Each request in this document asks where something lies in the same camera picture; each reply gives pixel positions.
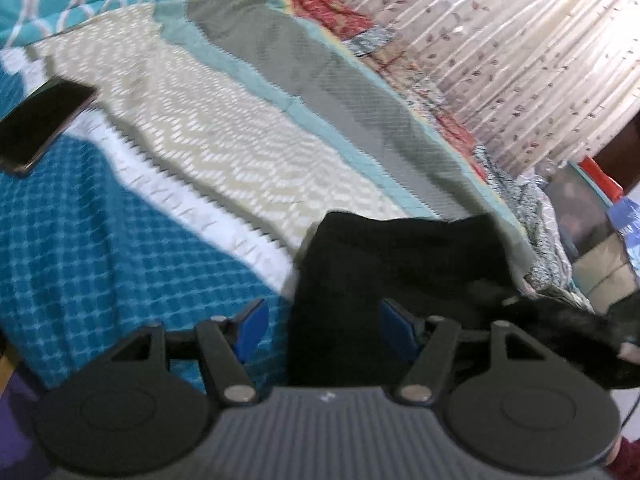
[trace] black circular disc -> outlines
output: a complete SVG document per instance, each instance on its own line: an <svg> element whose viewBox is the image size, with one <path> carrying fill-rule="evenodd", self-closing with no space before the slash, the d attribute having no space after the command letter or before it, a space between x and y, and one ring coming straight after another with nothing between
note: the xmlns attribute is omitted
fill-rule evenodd
<svg viewBox="0 0 640 480"><path fill-rule="evenodd" d="M446 421L472 454L529 475L559 475L601 460L618 431L608 393L577 372L519 362L461 384Z"/></svg>
<svg viewBox="0 0 640 480"><path fill-rule="evenodd" d="M36 430L66 468L100 476L156 470L193 449L209 403L190 384L137 362L80 372L45 396Z"/></svg>

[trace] phone screen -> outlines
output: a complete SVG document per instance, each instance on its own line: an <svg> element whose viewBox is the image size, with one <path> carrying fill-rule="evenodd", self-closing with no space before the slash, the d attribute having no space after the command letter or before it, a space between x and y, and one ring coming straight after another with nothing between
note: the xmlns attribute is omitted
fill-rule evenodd
<svg viewBox="0 0 640 480"><path fill-rule="evenodd" d="M18 166L31 162L95 92L57 77L44 83L0 121L0 157Z"/></svg>

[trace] curtain fold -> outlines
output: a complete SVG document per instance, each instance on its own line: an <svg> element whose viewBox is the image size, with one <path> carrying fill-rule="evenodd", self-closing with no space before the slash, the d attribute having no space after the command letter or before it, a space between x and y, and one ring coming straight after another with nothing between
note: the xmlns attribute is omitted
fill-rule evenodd
<svg viewBox="0 0 640 480"><path fill-rule="evenodd" d="M517 175L594 155L640 110L638 0L346 0L389 27Z"/></svg>

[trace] blue checkered fabric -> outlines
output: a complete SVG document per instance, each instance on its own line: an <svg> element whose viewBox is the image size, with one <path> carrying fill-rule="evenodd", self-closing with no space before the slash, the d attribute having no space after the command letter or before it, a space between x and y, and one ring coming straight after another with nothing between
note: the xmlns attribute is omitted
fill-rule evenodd
<svg viewBox="0 0 640 480"><path fill-rule="evenodd" d="M62 136L29 177L0 174L0 262L0 327L48 387L150 320L190 328L256 297L270 328L247 368L258 387L282 378L285 303L122 187L90 142ZM172 370L202 387L196 366Z"/></svg>

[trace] black cable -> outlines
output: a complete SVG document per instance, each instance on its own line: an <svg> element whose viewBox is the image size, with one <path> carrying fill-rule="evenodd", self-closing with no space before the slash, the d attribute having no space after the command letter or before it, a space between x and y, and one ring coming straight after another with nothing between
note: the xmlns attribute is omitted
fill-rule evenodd
<svg viewBox="0 0 640 480"><path fill-rule="evenodd" d="M638 396L636 397L636 402L634 402L634 405L626 414L625 420L622 422L622 428L621 428L622 430L625 429L626 424L629 422L633 414L636 412L636 409L638 408L638 404L640 404L640 392L638 392Z"/></svg>

